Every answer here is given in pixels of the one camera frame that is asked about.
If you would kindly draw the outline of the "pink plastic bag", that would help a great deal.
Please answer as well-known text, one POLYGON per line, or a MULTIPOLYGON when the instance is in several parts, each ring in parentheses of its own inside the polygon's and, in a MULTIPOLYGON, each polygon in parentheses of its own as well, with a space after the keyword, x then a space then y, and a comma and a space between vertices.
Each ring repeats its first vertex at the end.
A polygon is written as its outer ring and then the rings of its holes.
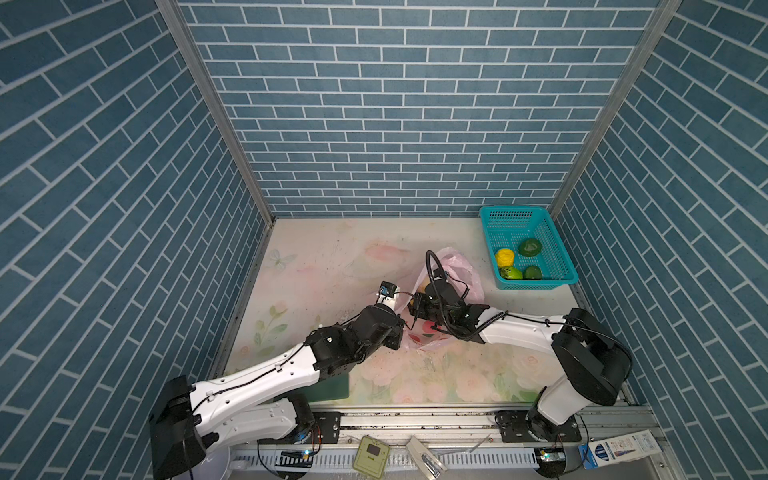
MULTIPOLYGON (((448 282, 457 293, 463 294, 467 291, 465 300, 468 303, 483 303, 485 293, 480 275, 468 259, 452 247, 439 250, 437 256, 449 276, 448 282)), ((401 347, 407 350, 434 350, 455 340, 448 334, 432 330, 431 322, 415 320, 408 312, 408 304, 412 299, 410 294, 418 292, 417 288, 425 277, 427 269, 424 263, 421 263, 407 270, 406 274, 396 281, 400 293, 397 295, 395 312, 406 321, 401 347)))

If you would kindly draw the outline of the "green apple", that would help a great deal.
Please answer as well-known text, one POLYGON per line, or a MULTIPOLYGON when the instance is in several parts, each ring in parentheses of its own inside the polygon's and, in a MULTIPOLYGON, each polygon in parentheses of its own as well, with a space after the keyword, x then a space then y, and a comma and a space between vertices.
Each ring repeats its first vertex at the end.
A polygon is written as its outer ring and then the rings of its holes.
POLYGON ((506 266, 499 269, 500 276, 504 280, 523 280, 524 274, 514 266, 506 266))

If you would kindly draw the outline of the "yellow lemon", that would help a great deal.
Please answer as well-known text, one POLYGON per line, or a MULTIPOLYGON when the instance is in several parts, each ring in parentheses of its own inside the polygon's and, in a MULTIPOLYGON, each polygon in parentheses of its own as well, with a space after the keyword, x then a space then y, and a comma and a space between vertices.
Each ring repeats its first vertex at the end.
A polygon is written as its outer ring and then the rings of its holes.
POLYGON ((499 269, 513 267, 515 262, 515 252, 509 248, 502 248, 495 253, 496 265, 499 269))

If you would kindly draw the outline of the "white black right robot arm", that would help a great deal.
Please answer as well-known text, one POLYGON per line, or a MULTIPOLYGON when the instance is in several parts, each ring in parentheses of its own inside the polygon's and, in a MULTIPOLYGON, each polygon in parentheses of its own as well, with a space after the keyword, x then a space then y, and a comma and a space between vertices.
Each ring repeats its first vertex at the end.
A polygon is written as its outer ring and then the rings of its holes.
POLYGON ((562 438, 588 405, 614 406, 631 373, 632 353, 584 309, 559 317, 511 313, 467 302, 444 278, 429 281, 407 309, 413 318, 462 341, 511 345, 556 358, 562 373, 525 416, 530 435, 540 441, 562 438))

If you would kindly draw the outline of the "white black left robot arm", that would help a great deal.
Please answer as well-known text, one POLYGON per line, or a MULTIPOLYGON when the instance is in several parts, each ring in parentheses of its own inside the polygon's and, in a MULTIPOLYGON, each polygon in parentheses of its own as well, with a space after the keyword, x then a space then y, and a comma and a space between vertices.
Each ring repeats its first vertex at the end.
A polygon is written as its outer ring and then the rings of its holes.
POLYGON ((246 370, 195 384, 184 375, 169 380, 148 415, 153 477, 201 479, 195 466, 217 451, 303 439, 314 416, 297 389, 348 373, 382 346, 398 349, 404 328, 398 314, 378 303, 246 370))

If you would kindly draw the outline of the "beige potato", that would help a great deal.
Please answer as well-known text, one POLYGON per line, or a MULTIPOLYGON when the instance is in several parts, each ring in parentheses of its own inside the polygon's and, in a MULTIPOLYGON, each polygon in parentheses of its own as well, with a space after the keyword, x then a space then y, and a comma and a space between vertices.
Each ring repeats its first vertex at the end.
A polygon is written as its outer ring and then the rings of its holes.
POLYGON ((424 292, 426 287, 430 284, 430 280, 428 277, 425 277, 422 282, 419 284, 417 291, 418 292, 424 292))

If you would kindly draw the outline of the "teal plastic basket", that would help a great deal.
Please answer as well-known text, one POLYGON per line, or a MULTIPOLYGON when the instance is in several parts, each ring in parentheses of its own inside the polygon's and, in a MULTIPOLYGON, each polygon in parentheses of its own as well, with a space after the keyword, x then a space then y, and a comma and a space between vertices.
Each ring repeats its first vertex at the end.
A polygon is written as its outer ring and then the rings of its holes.
POLYGON ((579 275, 546 209, 485 206, 483 234, 496 287, 553 290, 573 285, 579 275))

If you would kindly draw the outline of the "green timer device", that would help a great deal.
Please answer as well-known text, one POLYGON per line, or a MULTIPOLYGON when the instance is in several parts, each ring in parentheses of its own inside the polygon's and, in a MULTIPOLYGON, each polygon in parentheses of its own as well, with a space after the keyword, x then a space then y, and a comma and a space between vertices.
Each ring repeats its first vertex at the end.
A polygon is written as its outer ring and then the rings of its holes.
POLYGON ((373 437, 364 436, 360 440, 353 461, 353 469, 374 479, 381 479, 389 459, 391 447, 373 437))

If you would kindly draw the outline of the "grey remote device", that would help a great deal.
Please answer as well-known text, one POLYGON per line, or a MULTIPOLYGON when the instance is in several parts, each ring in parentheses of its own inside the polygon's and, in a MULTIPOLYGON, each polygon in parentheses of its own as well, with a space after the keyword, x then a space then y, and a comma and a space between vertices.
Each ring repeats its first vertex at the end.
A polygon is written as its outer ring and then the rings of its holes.
POLYGON ((406 444, 416 468, 427 480, 437 480, 448 468, 443 462, 416 437, 411 437, 406 444))

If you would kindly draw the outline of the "white blue box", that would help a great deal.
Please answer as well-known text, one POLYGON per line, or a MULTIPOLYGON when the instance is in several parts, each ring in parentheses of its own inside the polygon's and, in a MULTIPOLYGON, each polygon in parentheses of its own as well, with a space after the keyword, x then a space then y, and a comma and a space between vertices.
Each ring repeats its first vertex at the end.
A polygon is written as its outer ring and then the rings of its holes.
POLYGON ((650 430, 596 440, 579 447, 583 467, 587 470, 633 462, 661 452, 650 430))

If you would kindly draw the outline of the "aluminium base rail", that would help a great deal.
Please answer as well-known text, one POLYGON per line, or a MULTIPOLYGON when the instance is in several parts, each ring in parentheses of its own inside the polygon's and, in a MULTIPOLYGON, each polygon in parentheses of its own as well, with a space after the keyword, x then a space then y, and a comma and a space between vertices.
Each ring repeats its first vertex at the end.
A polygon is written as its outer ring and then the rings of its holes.
POLYGON ((302 445, 283 440, 251 442, 232 449, 230 468, 298 479, 312 473, 351 473, 359 447, 370 437, 390 448, 387 473, 415 470, 407 445, 416 439, 449 472, 522 468, 554 478, 583 471, 586 461, 579 449, 592 441, 645 433, 660 448, 668 445, 648 407, 587 407, 556 428, 552 440, 532 433, 527 413, 520 405, 319 408, 314 416, 323 438, 315 444, 315 456, 293 458, 291 452, 302 445))

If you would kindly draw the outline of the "aluminium corner post right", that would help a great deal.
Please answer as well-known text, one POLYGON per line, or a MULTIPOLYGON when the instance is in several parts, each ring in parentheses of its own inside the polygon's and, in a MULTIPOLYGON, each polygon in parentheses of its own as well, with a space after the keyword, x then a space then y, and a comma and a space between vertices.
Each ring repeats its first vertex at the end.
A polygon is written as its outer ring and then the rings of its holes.
POLYGON ((588 167, 594 153, 681 3, 681 0, 661 0, 658 2, 637 45, 632 50, 621 74, 616 80, 604 107, 598 113, 595 123, 584 139, 582 148, 575 156, 559 190, 548 207, 553 220, 558 218, 565 207, 579 178, 588 167))

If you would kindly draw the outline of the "aluminium corner post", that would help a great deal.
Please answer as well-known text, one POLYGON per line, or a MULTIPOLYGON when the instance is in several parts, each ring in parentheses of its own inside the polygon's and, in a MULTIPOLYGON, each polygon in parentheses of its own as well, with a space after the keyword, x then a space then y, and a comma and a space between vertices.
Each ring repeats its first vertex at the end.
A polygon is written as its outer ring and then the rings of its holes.
POLYGON ((681 3, 681 0, 661 0, 658 2, 637 45, 632 50, 621 74, 616 80, 604 107, 598 113, 595 123, 584 139, 582 148, 575 156, 559 190, 548 207, 553 220, 558 218, 565 207, 579 178, 588 167, 594 153, 681 3))
POLYGON ((246 184, 251 198, 254 200, 256 208, 264 218, 267 229, 272 228, 275 223, 274 215, 258 185, 252 166, 250 165, 246 153, 236 135, 233 124, 218 94, 202 55, 196 46, 179 2, 157 0, 156 5, 171 37, 176 43, 176 46, 188 67, 195 85, 198 87, 202 99, 210 111, 212 119, 232 156, 235 166, 246 184))

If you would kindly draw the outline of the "aluminium corner post left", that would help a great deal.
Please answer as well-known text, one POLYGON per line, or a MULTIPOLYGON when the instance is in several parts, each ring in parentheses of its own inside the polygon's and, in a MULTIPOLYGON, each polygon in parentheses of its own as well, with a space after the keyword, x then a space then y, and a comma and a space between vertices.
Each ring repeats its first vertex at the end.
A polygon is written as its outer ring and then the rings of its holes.
POLYGON ((198 87, 202 99, 210 111, 212 119, 232 156, 235 166, 246 184, 251 198, 254 200, 256 208, 264 218, 267 229, 272 228, 275 223, 274 215, 258 185, 252 166, 250 165, 246 153, 236 135, 233 124, 218 94, 202 55, 196 46, 179 2, 157 0, 156 5, 171 37, 176 43, 176 46, 188 67, 195 85, 198 87))

